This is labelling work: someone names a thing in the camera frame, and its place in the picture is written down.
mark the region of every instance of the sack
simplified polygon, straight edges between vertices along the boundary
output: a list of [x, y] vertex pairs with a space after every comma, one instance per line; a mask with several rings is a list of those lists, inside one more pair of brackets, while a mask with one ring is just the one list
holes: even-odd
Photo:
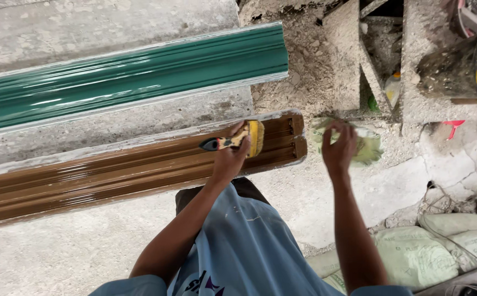
[[373, 238], [390, 284], [415, 292], [458, 276], [454, 257], [421, 227], [385, 229]]
[[463, 272], [476, 269], [477, 230], [466, 231], [456, 235], [449, 235], [448, 238], [459, 244], [461, 247], [465, 248], [468, 252], [446, 238], [439, 237], [435, 240], [440, 242], [449, 252], [451, 252], [454, 259], [456, 259], [458, 262], [459, 268]]
[[340, 269], [339, 258], [337, 257], [336, 250], [308, 257], [306, 258], [306, 261], [321, 279], [326, 278]]
[[436, 238], [440, 235], [459, 234], [461, 232], [477, 230], [477, 215], [467, 213], [420, 215], [418, 218], [421, 227], [431, 232]]
[[[326, 127], [333, 118], [314, 118], [310, 122], [310, 139], [312, 145], [319, 154], [323, 147], [323, 135], [326, 131]], [[381, 147], [381, 136], [373, 131], [355, 126], [357, 132], [357, 154], [352, 157], [352, 164], [354, 166], [368, 166], [378, 162], [383, 155], [383, 149]], [[333, 132], [331, 143], [335, 143], [339, 139], [340, 133]]]
[[347, 295], [346, 286], [344, 284], [344, 278], [341, 274], [340, 270], [334, 272], [334, 274], [330, 275], [329, 277], [323, 279], [328, 285], [335, 288], [335, 290]]

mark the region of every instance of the light blue shirt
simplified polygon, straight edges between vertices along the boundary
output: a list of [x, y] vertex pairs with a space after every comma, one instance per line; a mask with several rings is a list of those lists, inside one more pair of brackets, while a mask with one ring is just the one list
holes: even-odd
[[[108, 282], [90, 296], [331, 295], [304, 259], [297, 242], [270, 205], [238, 196], [230, 184], [216, 199], [169, 286], [155, 275]], [[408, 296], [402, 286], [369, 286], [352, 296]]]

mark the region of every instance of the red object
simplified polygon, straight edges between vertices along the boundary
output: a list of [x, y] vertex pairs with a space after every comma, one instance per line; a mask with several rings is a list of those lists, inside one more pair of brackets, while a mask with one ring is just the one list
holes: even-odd
[[454, 120], [454, 121], [444, 121], [443, 123], [452, 125], [452, 131], [451, 134], [448, 136], [447, 140], [450, 140], [454, 137], [454, 132], [458, 128], [458, 126], [462, 125], [465, 122], [465, 120]]

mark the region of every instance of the brown molding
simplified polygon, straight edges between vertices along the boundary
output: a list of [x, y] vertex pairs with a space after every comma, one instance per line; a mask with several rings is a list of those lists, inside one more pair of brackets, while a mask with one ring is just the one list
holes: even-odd
[[[263, 124], [264, 148], [246, 160], [241, 175], [306, 157], [300, 112], [285, 111]], [[159, 143], [0, 174], [0, 225], [202, 185], [213, 171], [215, 152], [203, 151], [198, 144], [225, 131], [176, 135]]]

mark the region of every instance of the plastic bottle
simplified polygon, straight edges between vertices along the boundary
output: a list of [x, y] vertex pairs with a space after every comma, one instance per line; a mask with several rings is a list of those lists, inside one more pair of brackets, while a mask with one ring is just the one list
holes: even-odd
[[401, 73], [396, 72], [390, 76], [385, 82], [385, 92], [386, 96], [390, 100], [392, 108], [395, 107], [397, 103], [397, 98], [400, 96], [401, 91]]

